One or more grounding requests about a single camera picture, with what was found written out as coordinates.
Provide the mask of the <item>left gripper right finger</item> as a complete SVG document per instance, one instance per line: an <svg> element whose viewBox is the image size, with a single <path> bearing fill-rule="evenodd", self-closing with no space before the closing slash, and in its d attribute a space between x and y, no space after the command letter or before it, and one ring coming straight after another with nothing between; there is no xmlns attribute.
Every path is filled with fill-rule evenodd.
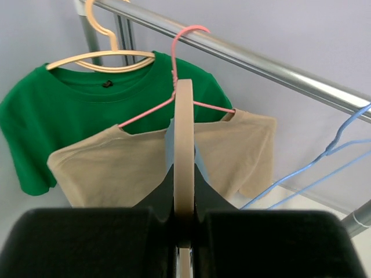
<svg viewBox="0 0 371 278"><path fill-rule="evenodd" d="M238 209L216 192L204 179L200 169L194 164L194 211L199 223L204 222L209 213L236 213Z"/></svg>

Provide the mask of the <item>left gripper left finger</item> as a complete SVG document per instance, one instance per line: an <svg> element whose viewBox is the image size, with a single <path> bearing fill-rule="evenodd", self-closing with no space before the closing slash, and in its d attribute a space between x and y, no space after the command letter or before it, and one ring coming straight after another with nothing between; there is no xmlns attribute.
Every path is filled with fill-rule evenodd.
<svg viewBox="0 0 371 278"><path fill-rule="evenodd" d="M168 223L173 218L174 169L171 165L163 181L142 201L128 211L127 219L135 223L148 219Z"/></svg>

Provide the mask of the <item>beige t shirt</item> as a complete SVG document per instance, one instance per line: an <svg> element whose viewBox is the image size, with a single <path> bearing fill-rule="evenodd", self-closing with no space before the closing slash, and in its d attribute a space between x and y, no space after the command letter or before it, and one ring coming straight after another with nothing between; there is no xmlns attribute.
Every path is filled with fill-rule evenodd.
<svg viewBox="0 0 371 278"><path fill-rule="evenodd" d="M207 181L223 198L254 198L272 184L274 118L237 110L197 123ZM112 126L53 152L47 161L74 207L132 207L165 178L165 130L128 134Z"/></svg>

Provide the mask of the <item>grey blue t shirt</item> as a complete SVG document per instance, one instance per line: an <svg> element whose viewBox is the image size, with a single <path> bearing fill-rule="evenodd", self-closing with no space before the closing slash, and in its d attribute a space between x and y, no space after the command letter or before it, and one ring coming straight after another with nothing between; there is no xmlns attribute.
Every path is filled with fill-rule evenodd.
<svg viewBox="0 0 371 278"><path fill-rule="evenodd" d="M195 154L195 164L202 174L203 180L210 185L210 180L207 172L206 165L203 161L201 152L198 148L197 143L194 143L194 154ZM165 163L166 163L166 173L170 172L171 167L174 164L174 118L170 120L170 124L165 133Z"/></svg>

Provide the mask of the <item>pink wire hanger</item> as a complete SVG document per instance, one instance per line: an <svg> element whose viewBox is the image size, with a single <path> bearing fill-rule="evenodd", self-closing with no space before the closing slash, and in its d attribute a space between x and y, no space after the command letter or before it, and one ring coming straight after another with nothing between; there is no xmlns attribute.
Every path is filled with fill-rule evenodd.
<svg viewBox="0 0 371 278"><path fill-rule="evenodd" d="M125 127L163 107L165 107L166 105L170 104L172 101L175 100L175 95L176 95L176 90L177 90L177 84L178 84L178 74L177 74L177 64L176 64L176 45L177 45L177 42L179 41L179 39L182 37L182 36L185 36L187 35L188 33L190 32L194 32L194 31L204 31L204 32L207 32L207 33L210 33L209 29L202 26L202 25L190 25L188 27L184 27L181 31L179 31L177 33L177 35L174 37L174 39L172 40L172 45L171 45L171 51L170 51L170 56L171 56L171 62L172 62L172 79L173 79L173 93L171 95L171 97L164 101L163 103L155 106L154 108L151 108L149 109L148 111L145 111L123 123L121 123L120 125L118 125L118 127L122 128L122 127Z"/></svg>

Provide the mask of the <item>beige wooden hanger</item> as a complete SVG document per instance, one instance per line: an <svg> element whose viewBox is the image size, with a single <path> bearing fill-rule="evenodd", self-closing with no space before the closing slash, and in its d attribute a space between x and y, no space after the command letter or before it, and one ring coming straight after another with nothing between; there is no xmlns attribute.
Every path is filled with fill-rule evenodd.
<svg viewBox="0 0 371 278"><path fill-rule="evenodd" d="M190 246L194 215L194 105L192 80L177 82L174 111L174 214L180 277L191 276Z"/></svg>

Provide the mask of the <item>green t shirt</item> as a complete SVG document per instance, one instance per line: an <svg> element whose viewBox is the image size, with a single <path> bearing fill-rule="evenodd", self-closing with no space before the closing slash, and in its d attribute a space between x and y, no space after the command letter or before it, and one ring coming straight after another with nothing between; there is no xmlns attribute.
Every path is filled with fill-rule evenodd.
<svg viewBox="0 0 371 278"><path fill-rule="evenodd" d="M173 105L156 112L152 108L172 93L172 61L160 52L150 65L121 74L34 69L1 102L1 130L21 190L31 196L47 193L56 185L48 156L112 125L148 112L127 125L126 132L168 127Z"/></svg>

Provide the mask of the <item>cream hanger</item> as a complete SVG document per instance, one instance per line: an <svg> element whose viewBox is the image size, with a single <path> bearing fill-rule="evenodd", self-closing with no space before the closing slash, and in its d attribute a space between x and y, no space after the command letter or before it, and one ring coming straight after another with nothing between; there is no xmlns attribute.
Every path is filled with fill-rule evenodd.
<svg viewBox="0 0 371 278"><path fill-rule="evenodd" d="M87 20L89 24L98 33L101 33L102 35L107 36L109 38L111 49L100 50L96 52L89 52L85 54L79 54L76 56L64 58L62 60L49 63L46 66L46 69L48 71L59 68L62 65L75 63L84 68L87 68L89 70L93 70L96 72L118 74L118 73L126 73L126 72L139 70L141 68L144 68L147 65L150 65L151 63L155 61L155 54L152 52L144 52L144 51L138 51L138 50L119 50L118 38L115 35L115 33L101 26L96 20L93 14L93 4L94 4L94 0L85 1L84 8L85 8ZM123 67L105 67L102 65L96 65L96 64L85 62L85 60L88 58L99 58L99 57L105 57L105 56L140 56L140 57L144 57L144 59L139 61L138 63L134 63L132 65L126 65Z"/></svg>

